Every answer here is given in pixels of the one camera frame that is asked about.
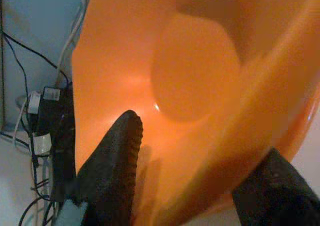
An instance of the orange plastic bowl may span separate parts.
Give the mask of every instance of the orange plastic bowl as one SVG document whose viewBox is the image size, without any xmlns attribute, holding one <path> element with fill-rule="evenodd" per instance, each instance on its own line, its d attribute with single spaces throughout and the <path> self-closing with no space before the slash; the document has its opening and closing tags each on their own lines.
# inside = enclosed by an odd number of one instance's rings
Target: orange plastic bowl
<svg viewBox="0 0 320 226">
<path fill-rule="evenodd" d="M 144 132 L 132 222 L 177 225 L 230 206 L 270 147 L 292 159 L 318 108 L 319 88 L 289 118 L 289 66 L 265 63 L 305 1 L 91 0 L 72 57 L 77 170 L 134 110 Z"/>
</svg>

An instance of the white floor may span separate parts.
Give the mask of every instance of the white floor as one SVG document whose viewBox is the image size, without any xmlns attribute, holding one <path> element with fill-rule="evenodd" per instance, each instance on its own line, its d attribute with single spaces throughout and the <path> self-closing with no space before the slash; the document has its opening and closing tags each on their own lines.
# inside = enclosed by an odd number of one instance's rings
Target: white floor
<svg viewBox="0 0 320 226">
<path fill-rule="evenodd" d="M 320 195 L 320 111 L 317 113 L 310 131 L 293 160 L 293 165 L 305 177 L 311 188 Z M 35 198 L 32 186 L 30 157 L 17 151 L 10 142 L 0 139 L 0 224 L 15 226 L 21 214 Z M 26 225 L 33 225 L 33 218 L 27 215 Z M 230 209 L 208 218 L 195 219 L 187 224 L 239 226 L 235 209 Z"/>
</svg>

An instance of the light blue wall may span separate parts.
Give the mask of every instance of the light blue wall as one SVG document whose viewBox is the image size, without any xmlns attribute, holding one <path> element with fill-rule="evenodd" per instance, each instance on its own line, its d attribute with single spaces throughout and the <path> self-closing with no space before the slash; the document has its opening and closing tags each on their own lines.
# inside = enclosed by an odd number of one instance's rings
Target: light blue wall
<svg viewBox="0 0 320 226">
<path fill-rule="evenodd" d="M 3 0 L 4 31 L 57 64 L 81 5 L 82 0 Z M 25 68 L 30 92 L 54 84 L 53 67 L 15 43 L 12 45 Z M 71 77 L 70 64 L 65 72 Z M 5 121 L 15 124 L 18 117 L 15 99 L 25 94 L 24 76 L 6 42 L 4 91 Z"/>
</svg>

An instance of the black cable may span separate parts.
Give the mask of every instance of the black cable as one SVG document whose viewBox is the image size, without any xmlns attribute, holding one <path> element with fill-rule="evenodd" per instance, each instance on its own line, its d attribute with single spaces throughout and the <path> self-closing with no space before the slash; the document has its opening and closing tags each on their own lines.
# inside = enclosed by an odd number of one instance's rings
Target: black cable
<svg viewBox="0 0 320 226">
<path fill-rule="evenodd" d="M 52 61 L 50 61 L 47 57 L 45 57 L 45 56 L 42 55 L 41 53 L 39 53 L 39 52 L 33 50 L 32 48 L 24 45 L 23 43 L 19 42 L 18 40 L 14 39 L 13 37 L 11 37 L 11 36 L 10 36 L 9 34 L 7 34 L 6 32 L 3 31 L 2 33 L 3 33 L 3 35 L 4 35 L 4 38 L 10 39 L 11 41 L 15 42 L 17 45 L 25 48 L 26 50 L 29 50 L 30 52 L 38 55 L 39 57 L 43 58 L 48 64 L 50 64 L 50 65 L 51 65 L 52 67 L 54 67 L 55 69 L 58 68 Z M 69 85 L 69 79 L 68 79 L 67 75 L 66 75 L 65 72 L 63 72 L 62 70 L 60 70 L 59 72 L 63 75 L 63 77 L 64 77 L 64 79 L 65 79 L 65 82 L 66 82 L 66 85 L 68 86 L 68 85 Z"/>
<path fill-rule="evenodd" d="M 23 121 L 22 118 L 20 119 L 20 122 L 21 122 L 23 130 L 29 135 L 29 130 L 27 129 L 25 122 Z"/>
<path fill-rule="evenodd" d="M 31 190 L 31 191 L 36 191 L 36 189 L 42 188 L 43 186 L 46 186 L 47 184 L 49 184 L 48 181 L 43 182 L 43 183 L 40 183 L 40 184 L 38 184 L 36 187 L 31 187 L 30 190 Z"/>
<path fill-rule="evenodd" d="M 51 220 L 53 220 L 54 219 L 54 216 L 53 215 L 51 215 L 51 217 L 45 222 L 45 225 L 47 225 Z"/>
<path fill-rule="evenodd" d="M 50 209 L 51 207 L 53 206 L 54 202 L 50 202 L 48 207 L 46 207 L 46 210 L 45 210 L 45 213 L 43 215 L 43 220 L 42 220 L 42 226 L 45 226 L 47 225 L 47 218 L 48 218 L 48 215 L 49 215 L 49 212 L 50 212 Z"/>
<path fill-rule="evenodd" d="M 38 183 L 37 183 L 37 185 L 42 184 L 42 183 L 47 182 L 47 181 L 49 181 L 49 179 L 48 179 L 48 178 L 46 178 L 46 179 L 44 179 L 44 180 L 42 180 L 42 181 L 38 182 Z"/>
<path fill-rule="evenodd" d="M 68 84 L 67 87 L 69 88 L 72 84 L 73 84 L 73 82 L 71 81 L 71 82 Z"/>
<path fill-rule="evenodd" d="M 35 205 L 35 204 L 36 204 L 39 200 L 41 200 L 41 199 L 42 199 L 41 197 L 37 197 L 35 200 L 32 201 L 32 203 L 29 204 L 28 207 L 26 207 L 26 209 L 24 210 L 24 212 L 23 212 L 23 214 L 22 214 L 22 216 L 21 216 L 21 218 L 20 218 L 19 226 L 22 226 L 22 223 L 23 223 L 23 221 L 24 221 L 24 219 L 25 219 L 28 211 L 31 209 L 31 207 L 32 207 L 33 205 Z"/>
<path fill-rule="evenodd" d="M 49 157 L 50 154 L 45 154 L 45 155 L 37 155 L 38 158 L 47 158 Z"/>
<path fill-rule="evenodd" d="M 3 0 L 0 0 L 0 30 L 1 30 L 1 86 L 2 86 L 2 115 L 5 117 L 5 63 L 4 63 L 4 38 L 3 38 L 3 30 L 4 30 L 4 20 L 3 20 Z"/>
<path fill-rule="evenodd" d="M 35 167 L 34 164 L 32 164 L 32 168 L 33 168 L 34 191 L 35 191 L 36 194 L 37 194 L 40 198 L 42 198 L 43 200 L 45 200 L 45 201 L 51 201 L 49 195 L 42 195 L 42 194 L 39 192 L 39 189 L 37 188 L 37 185 L 38 185 L 38 183 L 37 183 L 37 181 L 38 181 L 38 179 L 37 179 L 37 177 L 38 177 L 38 176 L 37 176 L 37 169 L 36 169 L 36 167 Z"/>
<path fill-rule="evenodd" d="M 1 135 L 1 136 L 4 136 L 4 137 L 7 137 L 7 138 L 9 138 L 9 139 L 13 139 L 13 137 L 12 137 L 11 135 L 6 134 L 6 133 L 1 132 L 1 131 L 0 131 L 0 135 Z M 15 140 L 16 140 L 17 142 L 19 142 L 20 144 L 22 144 L 24 148 L 26 148 L 26 149 L 29 150 L 29 144 L 28 144 L 28 143 L 26 143 L 25 141 L 23 141 L 23 140 L 21 140 L 21 139 L 18 139 L 18 138 L 16 138 Z"/>
<path fill-rule="evenodd" d="M 16 52 L 14 50 L 14 48 L 12 47 L 11 43 L 9 42 L 9 40 L 7 39 L 7 36 L 5 35 L 5 33 L 3 32 L 3 35 L 4 35 L 4 40 L 6 41 L 6 43 L 9 45 L 12 53 L 13 53 L 13 56 L 15 58 L 15 61 L 17 62 L 17 64 L 19 65 L 20 69 L 22 70 L 23 72 L 23 77 L 24 77 L 24 87 L 25 87 L 25 94 L 26 94 L 26 102 L 27 102 L 27 105 L 29 104 L 29 92 L 28 92 L 28 85 L 27 85 L 27 75 L 26 75 L 26 71 L 24 69 L 24 67 L 22 66 L 21 62 L 19 61 L 17 55 L 16 55 Z"/>
<path fill-rule="evenodd" d="M 13 53 L 13 56 L 15 58 L 15 61 L 17 62 L 17 64 L 19 65 L 20 69 L 22 70 L 23 72 L 23 77 L 24 77 L 24 87 L 25 87 L 25 94 L 26 94 L 26 107 L 28 108 L 29 106 L 29 90 L 28 90 L 28 83 L 27 83 L 27 74 L 26 74 L 26 71 L 24 69 L 24 67 L 22 66 L 21 62 L 19 61 L 17 55 L 16 55 L 16 52 L 14 50 L 14 48 L 12 47 L 11 43 L 9 42 L 9 40 L 7 39 L 7 36 L 5 34 L 4 35 L 4 40 L 6 41 L 6 43 L 9 45 L 12 53 Z M 31 120 L 30 120 L 30 117 L 29 117 L 29 114 L 27 113 L 26 114 L 26 120 L 28 122 L 28 125 L 31 126 Z M 35 154 L 35 146 L 34 146 L 34 137 L 32 135 L 32 129 L 30 128 L 30 130 L 28 131 L 28 136 L 30 138 L 30 144 L 31 144 L 31 157 L 32 157 L 32 162 L 34 164 L 34 167 L 37 168 L 39 166 L 39 162 L 38 162 L 38 158 Z"/>
</svg>

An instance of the white cable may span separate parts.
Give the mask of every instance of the white cable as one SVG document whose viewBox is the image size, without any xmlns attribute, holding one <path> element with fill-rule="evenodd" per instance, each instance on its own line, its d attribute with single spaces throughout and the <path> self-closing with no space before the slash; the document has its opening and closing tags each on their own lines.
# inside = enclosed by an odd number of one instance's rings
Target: white cable
<svg viewBox="0 0 320 226">
<path fill-rule="evenodd" d="M 58 60 L 58 64 L 57 64 L 57 68 L 56 68 L 56 76 L 55 76 L 55 86 L 56 87 L 58 86 L 58 83 L 59 83 L 59 75 L 60 75 L 61 67 L 64 62 L 65 53 L 67 51 L 67 48 L 69 47 L 69 45 L 73 41 L 75 35 L 77 34 L 77 32 L 78 32 L 78 30 L 84 20 L 86 11 L 87 11 L 87 0 L 82 0 L 82 13 L 80 14 L 77 22 L 75 23 L 75 25 L 69 35 L 69 38 L 67 39 L 66 43 L 64 44 L 62 51 L 61 51 L 61 54 L 60 54 L 60 57 L 59 57 L 59 60 Z"/>
<path fill-rule="evenodd" d="M 18 132 L 18 127 L 19 127 L 19 123 L 20 120 L 22 118 L 22 115 L 24 113 L 25 107 L 26 107 L 26 103 L 27 103 L 27 98 L 25 98 L 25 100 L 23 101 L 23 104 L 21 106 L 19 115 L 18 115 L 18 119 L 16 121 L 15 127 L 14 127 L 14 132 L 13 132 L 13 136 L 12 136 L 12 144 L 15 148 L 17 148 L 21 153 L 26 153 L 25 151 L 20 150 L 17 146 L 16 146 L 16 138 L 17 138 L 17 132 Z"/>
</svg>

